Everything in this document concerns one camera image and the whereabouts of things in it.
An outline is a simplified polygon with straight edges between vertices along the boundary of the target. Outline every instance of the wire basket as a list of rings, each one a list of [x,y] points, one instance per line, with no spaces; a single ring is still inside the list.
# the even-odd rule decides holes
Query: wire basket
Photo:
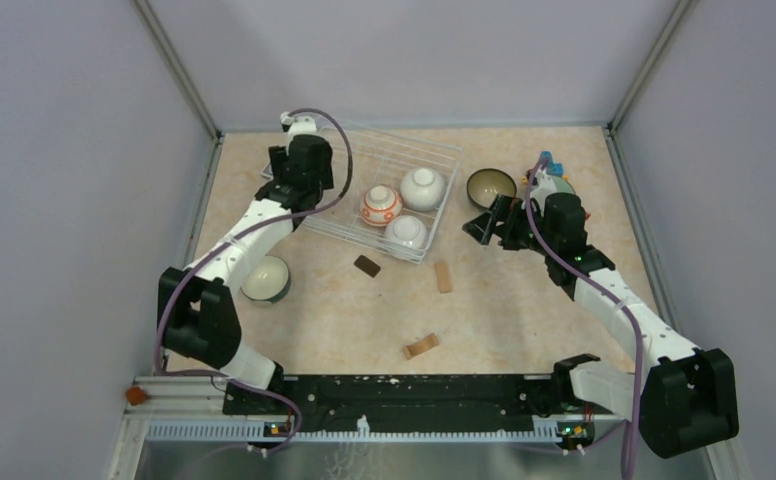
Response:
[[[353,149],[353,181],[350,190],[338,205],[306,218],[302,226],[402,260],[420,263],[438,231],[438,224],[459,171],[462,150],[450,145],[370,129],[351,122],[342,122],[342,126]],[[333,150],[332,172],[335,177],[335,190],[324,193],[323,203],[328,203],[334,198],[333,192],[344,185],[347,175],[347,149],[333,126],[321,128],[319,134],[329,141]],[[362,196],[376,185],[390,185],[399,191],[403,176],[420,167],[427,167],[442,175],[447,182],[447,189],[435,210],[417,212],[403,208],[402,215],[415,216],[426,225],[426,243],[423,248],[415,249],[385,240],[382,236],[384,228],[368,225],[362,220],[359,202]],[[272,177],[269,164],[262,175],[266,178]]]

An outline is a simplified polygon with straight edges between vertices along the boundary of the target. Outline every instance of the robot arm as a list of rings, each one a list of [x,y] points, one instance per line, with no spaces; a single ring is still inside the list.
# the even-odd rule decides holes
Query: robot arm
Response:
[[[545,169],[537,171],[535,178],[536,183],[528,187],[530,205],[498,196],[486,213],[466,223],[463,230],[483,245],[497,235],[506,250],[530,249],[544,255],[553,283],[596,316],[635,358],[635,334],[623,311],[627,307],[644,342],[639,430],[657,455],[669,458],[736,436],[735,378],[729,357],[719,349],[701,350],[653,313],[626,285],[614,263],[587,243],[585,210],[570,185]],[[529,227],[527,208],[552,251],[620,302],[613,302],[547,254]],[[631,374],[585,354],[556,363],[552,378],[560,401],[595,403],[630,420],[635,388]]]
[[[319,135],[314,118],[282,116],[288,132],[287,145],[269,149],[274,178],[256,193],[247,211],[204,258],[218,252],[188,281],[176,300],[162,346],[195,358],[247,385],[267,389],[282,368],[250,348],[242,338],[241,326],[232,300],[250,271],[273,246],[293,232],[301,219],[292,213],[314,209],[323,191],[334,188],[332,148]],[[241,236],[251,227],[254,231]],[[159,279],[158,318],[187,271],[169,268]]]

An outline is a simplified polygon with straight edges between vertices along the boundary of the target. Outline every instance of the gray wall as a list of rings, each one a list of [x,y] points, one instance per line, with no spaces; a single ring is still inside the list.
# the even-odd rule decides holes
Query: gray wall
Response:
[[[0,478],[100,478],[209,142],[126,0],[0,2]]]
[[[675,0],[153,0],[218,125],[599,123]]]
[[[700,2],[622,132],[683,330],[736,367],[776,478],[776,2]]]

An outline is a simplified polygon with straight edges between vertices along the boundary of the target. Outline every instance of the cable tie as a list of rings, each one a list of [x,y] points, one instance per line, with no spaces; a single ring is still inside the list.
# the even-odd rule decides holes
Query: cable tie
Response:
[[[244,240],[236,238],[235,234],[227,233],[226,235],[223,236],[222,240],[224,243],[228,244],[229,246],[237,248],[242,253],[247,253],[247,250],[249,250],[247,246],[244,244]]]
[[[616,303],[615,306],[612,307],[612,313],[609,314],[609,323],[611,323],[612,320],[614,320],[615,317],[618,316],[618,312],[620,312],[624,307],[629,308],[634,305],[643,305],[643,304],[644,304],[644,301],[636,297],[635,295],[631,295],[621,299],[620,302]]]

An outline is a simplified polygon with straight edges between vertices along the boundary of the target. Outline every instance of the white ceramic cup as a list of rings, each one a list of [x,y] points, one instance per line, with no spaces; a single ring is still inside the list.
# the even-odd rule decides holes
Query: white ceramic cup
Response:
[[[418,212],[435,210],[441,204],[447,182],[431,168],[416,168],[406,173],[400,182],[400,195],[406,208]]]
[[[362,196],[359,215],[368,225],[384,227],[403,211],[400,193],[388,185],[377,185]]]
[[[285,298],[291,290],[291,271],[279,257],[262,258],[250,271],[241,293],[258,304],[272,305]]]
[[[411,215],[400,215],[388,224],[383,233],[385,240],[403,246],[405,248],[420,250],[426,245],[427,231],[426,225],[419,218]],[[391,255],[399,259],[409,259],[411,254],[418,252],[398,249],[397,252],[391,252]]]

